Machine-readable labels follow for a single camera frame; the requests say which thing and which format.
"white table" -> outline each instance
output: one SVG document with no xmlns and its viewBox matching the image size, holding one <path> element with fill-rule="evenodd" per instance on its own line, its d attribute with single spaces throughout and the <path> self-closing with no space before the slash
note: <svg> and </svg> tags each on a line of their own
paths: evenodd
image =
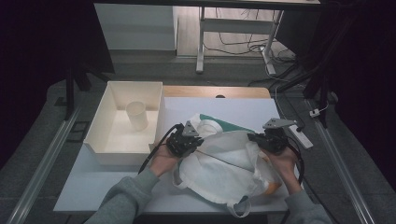
<svg viewBox="0 0 396 224">
<path fill-rule="evenodd" d="M 262 132 L 262 125 L 270 118 L 278 118 L 272 99 L 228 99 L 165 97 L 163 133 L 176 123 L 185 123 L 195 113 L 222 119 L 246 128 Z M 136 176 L 136 166 L 100 165 L 92 152 L 82 147 L 64 189 L 54 207 L 56 212 L 94 212 L 107 191 L 123 177 Z M 178 189 L 172 185 L 170 174 L 161 176 L 153 189 L 153 199 L 145 214 L 227 214 L 226 206 L 206 201 L 190 189 Z M 286 211 L 284 199 L 288 196 L 282 186 L 275 194 L 252 199 L 251 213 Z"/>
</svg>

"gray floor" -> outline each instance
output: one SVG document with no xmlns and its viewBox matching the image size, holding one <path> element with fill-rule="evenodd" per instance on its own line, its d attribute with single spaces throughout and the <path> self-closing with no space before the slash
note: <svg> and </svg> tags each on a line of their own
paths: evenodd
<svg viewBox="0 0 396 224">
<path fill-rule="evenodd" d="M 246 87 L 250 81 L 268 78 L 263 70 L 260 59 L 243 58 L 206 58 L 205 71 L 202 75 L 195 74 L 195 60 L 192 58 L 178 58 L 175 55 L 150 54 L 113 54 L 116 74 L 108 76 L 114 80 L 155 80 L 164 85 L 202 85 L 202 86 L 242 86 Z M 276 71 L 281 73 L 289 64 L 278 64 Z M 92 89 L 86 92 L 89 103 L 77 118 L 77 121 L 91 121 L 93 112 L 99 104 L 106 84 L 89 75 Z M 268 88 L 273 81 L 256 83 L 252 86 Z M 303 150 L 306 164 L 305 177 L 309 185 L 316 192 L 322 203 L 329 208 L 331 214 L 339 223 L 361 223 L 355 208 L 348 196 L 339 175 L 335 171 L 323 141 L 321 140 L 314 121 L 308 115 L 306 100 L 302 97 L 301 86 L 289 89 L 286 94 L 278 94 L 276 98 L 286 119 L 296 119 L 299 124 L 305 124 L 303 132 L 313 142 L 314 147 Z M 48 100 L 42 113 L 37 118 L 31 131 L 25 136 L 18 150 L 0 171 L 0 223 L 6 223 L 12 210 L 23 194 L 37 165 L 50 145 L 51 140 L 63 122 L 65 107 L 59 100 L 65 97 L 64 82 L 49 88 Z M 370 156 L 354 135 L 337 117 L 333 111 L 335 101 L 332 99 L 327 109 L 328 130 L 332 134 L 340 153 L 345 160 L 353 179 L 359 187 L 364 200 L 367 202 L 375 223 L 394 223 L 396 220 L 396 194 L 381 175 Z M 74 160 L 81 147 L 78 133 L 70 133 L 67 141 L 54 163 L 51 172 L 40 190 L 35 203 L 26 218 L 25 223 L 81 223 L 89 215 L 58 214 L 52 212 L 57 198 L 62 190 Z M 304 185 L 314 202 L 318 199 L 311 188 Z M 279 223 L 283 214 L 268 215 L 268 223 Z M 194 223 L 198 217 L 147 217 L 146 223 L 169 221 L 174 223 Z M 221 220 L 212 219 L 209 223 L 233 223 L 228 217 Z M 265 223 L 263 216 L 252 216 L 250 219 L 234 220 L 235 223 Z"/>
</svg>

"dark background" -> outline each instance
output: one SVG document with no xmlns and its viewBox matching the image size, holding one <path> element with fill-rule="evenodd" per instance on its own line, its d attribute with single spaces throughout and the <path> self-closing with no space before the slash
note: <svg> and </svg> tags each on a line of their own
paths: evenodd
<svg viewBox="0 0 396 224">
<path fill-rule="evenodd" d="M 338 97 L 336 111 L 396 189 L 392 169 L 396 39 L 395 6 L 364 1 L 325 70 Z M 342 22 L 334 11 L 314 15 L 317 30 L 301 49 L 309 69 Z M 114 72 L 106 41 L 90 1 L 1 1 L 0 6 L 0 165 L 18 147 L 43 104 L 50 85 L 67 69 L 87 63 Z"/>
</svg>

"cup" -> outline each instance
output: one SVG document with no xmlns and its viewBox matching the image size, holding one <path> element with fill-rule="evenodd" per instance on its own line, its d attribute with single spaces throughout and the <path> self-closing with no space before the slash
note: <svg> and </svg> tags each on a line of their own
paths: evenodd
<svg viewBox="0 0 396 224">
<path fill-rule="evenodd" d="M 135 131 L 140 132 L 149 125 L 146 105 L 140 101 L 133 101 L 125 107 L 126 114 Z"/>
</svg>

